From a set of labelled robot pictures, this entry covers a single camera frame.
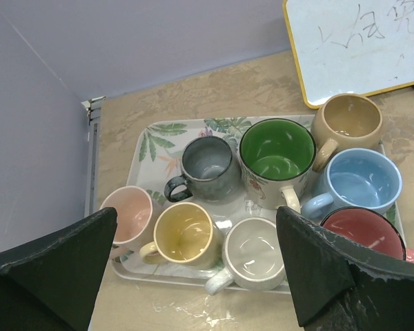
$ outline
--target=floral tray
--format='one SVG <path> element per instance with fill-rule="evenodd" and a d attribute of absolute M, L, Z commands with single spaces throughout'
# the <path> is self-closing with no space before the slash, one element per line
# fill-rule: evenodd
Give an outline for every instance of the floral tray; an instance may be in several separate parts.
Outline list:
<path fill-rule="evenodd" d="M 314 115 L 295 115 L 279 118 L 291 119 L 309 129 L 313 117 Z M 188 142 L 197 137 L 215 135 L 226 140 L 234 150 L 237 150 L 243 133 L 252 124 L 267 118 L 273 117 L 194 119 L 154 123 L 148 126 L 138 139 L 127 185 L 138 185 L 144 188 L 153 199 L 166 208 L 170 203 L 163 196 L 164 185 L 170 178 L 180 174 L 181 156 Z M 385 154 L 382 144 L 377 146 L 377 151 Z M 311 197 L 309 191 L 316 178 L 317 174 L 310 175 L 301 203 Z M 187 201 L 202 205 L 224 234 L 234 224 L 250 216 L 275 221 L 276 211 L 265 210 L 255 205 L 244 190 L 233 202 L 222 205 L 198 201 L 196 198 L 190 198 Z M 405 240 L 396 205 L 386 213 L 386 217 L 395 225 Z M 196 271 L 172 263 L 148 265 L 142 263 L 139 255 L 135 253 L 123 255 L 112 261 L 114 271 L 122 278 L 184 285 L 204 285 L 208 278 L 222 269 L 222 266 L 222 262 L 219 262 L 210 270 Z M 229 288 L 242 290 L 235 284 L 230 285 Z M 283 282 L 270 292 L 289 294 L 288 282 Z"/>

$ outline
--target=tray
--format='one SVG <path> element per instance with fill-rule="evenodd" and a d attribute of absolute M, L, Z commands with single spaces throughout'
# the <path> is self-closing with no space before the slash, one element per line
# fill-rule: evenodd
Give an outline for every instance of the tray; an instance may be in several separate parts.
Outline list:
<path fill-rule="evenodd" d="M 215 135 L 226 140 L 237 150 L 243 133 L 252 124 L 269 118 L 284 118 L 296 121 L 306 128 L 310 128 L 314 115 L 295 115 L 282 117 L 238 117 L 229 119 L 195 119 L 186 121 L 163 121 L 148 126 L 140 135 L 130 167 L 127 185 L 138 185 L 151 195 L 164 208 L 169 203 L 163 196 L 164 184 L 173 176 L 180 174 L 182 151 L 186 144 L 206 135 Z M 380 143 L 376 149 L 385 154 Z M 311 197 L 310 188 L 313 186 L 317 174 L 312 173 L 301 203 Z M 242 190 L 232 202 L 225 204 L 211 204 L 190 198 L 202 205 L 211 215 L 218 228 L 226 234 L 238 221 L 251 216 L 259 216 L 275 221 L 275 210 L 265 210 L 255 205 Z M 394 205 L 385 215 L 400 232 L 404 242 L 404 233 L 399 211 Z M 154 281 L 158 283 L 172 283 L 183 285 L 203 286 L 206 280 L 223 268 L 219 262 L 210 270 L 196 271 L 173 263 L 147 265 L 141 262 L 138 254 L 130 253 L 111 261 L 113 270 L 120 277 L 136 281 Z M 243 290 L 232 284 L 228 288 Z M 290 294 L 287 280 L 269 292 Z"/>

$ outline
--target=beige tabletop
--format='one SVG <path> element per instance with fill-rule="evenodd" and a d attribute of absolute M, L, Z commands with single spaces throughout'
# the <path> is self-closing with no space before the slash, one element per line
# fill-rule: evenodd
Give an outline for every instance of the beige tabletop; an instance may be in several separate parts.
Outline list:
<path fill-rule="evenodd" d="M 384 113 L 387 155 L 402 172 L 398 200 L 414 248 L 414 90 L 371 97 Z M 291 51 L 107 100 L 101 115 L 98 195 L 126 184 L 141 131 L 164 120 L 314 114 L 302 100 Z M 93 330 L 303 330 L 285 294 L 129 281 L 106 268 Z"/>

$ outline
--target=ceramic mug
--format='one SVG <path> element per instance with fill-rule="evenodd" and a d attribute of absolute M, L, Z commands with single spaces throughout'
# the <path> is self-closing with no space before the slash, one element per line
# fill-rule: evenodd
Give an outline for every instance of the ceramic mug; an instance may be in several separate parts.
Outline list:
<path fill-rule="evenodd" d="M 301 212 L 316 144 L 311 133 L 289 119 L 267 119 L 251 126 L 239 143 L 242 178 L 257 205 L 275 210 L 287 205 Z"/>
<path fill-rule="evenodd" d="M 331 157 L 349 148 L 374 148 L 382 134 L 382 113 L 370 99 L 344 93 L 331 97 L 311 124 L 319 152 L 313 171 L 321 172 Z"/>
<path fill-rule="evenodd" d="M 143 262 L 170 261 L 205 270 L 221 257 L 224 236 L 200 205 L 181 202 L 164 210 L 158 218 L 153 240 L 139 251 Z"/>
<path fill-rule="evenodd" d="M 144 189 L 137 186 L 119 188 L 109 194 L 100 209 L 106 207 L 114 207 L 118 214 L 113 243 L 119 247 L 110 251 L 110 259 L 128 251 L 138 251 L 153 240 L 153 229 L 162 208 Z"/>
<path fill-rule="evenodd" d="M 414 250 L 405 248 L 393 224 L 372 210 L 341 208 L 329 214 L 321 226 L 372 250 L 414 263 Z"/>
<path fill-rule="evenodd" d="M 164 196 L 170 202 L 193 195 L 206 201 L 219 201 L 241 187 L 237 156 L 219 137 L 200 137 L 191 141 L 182 154 L 181 172 L 181 176 L 173 177 L 164 188 Z M 173 190 L 181 185 L 187 188 L 173 194 Z"/>
<path fill-rule="evenodd" d="M 309 219 L 341 207 L 363 207 L 384 214 L 402 191 L 402 176 L 383 154 L 351 148 L 336 154 L 320 175 L 315 197 L 302 206 Z"/>
<path fill-rule="evenodd" d="M 251 217 L 234 225 L 224 241 L 222 261 L 225 268 L 205 285 L 209 295 L 233 282 L 247 290 L 268 291 L 286 277 L 276 226 L 268 219 Z"/>

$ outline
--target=dark gray mug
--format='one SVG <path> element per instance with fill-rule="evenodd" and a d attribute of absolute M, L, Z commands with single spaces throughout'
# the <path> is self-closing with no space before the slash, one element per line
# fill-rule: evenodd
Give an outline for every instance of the dark gray mug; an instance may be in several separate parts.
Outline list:
<path fill-rule="evenodd" d="M 191 196 L 219 201 L 238 191 L 241 185 L 237 156 L 219 137 L 208 136 L 191 141 L 182 154 L 181 172 L 181 176 L 173 177 L 164 187 L 164 196 L 170 202 Z M 172 194 L 181 185 L 186 189 Z"/>

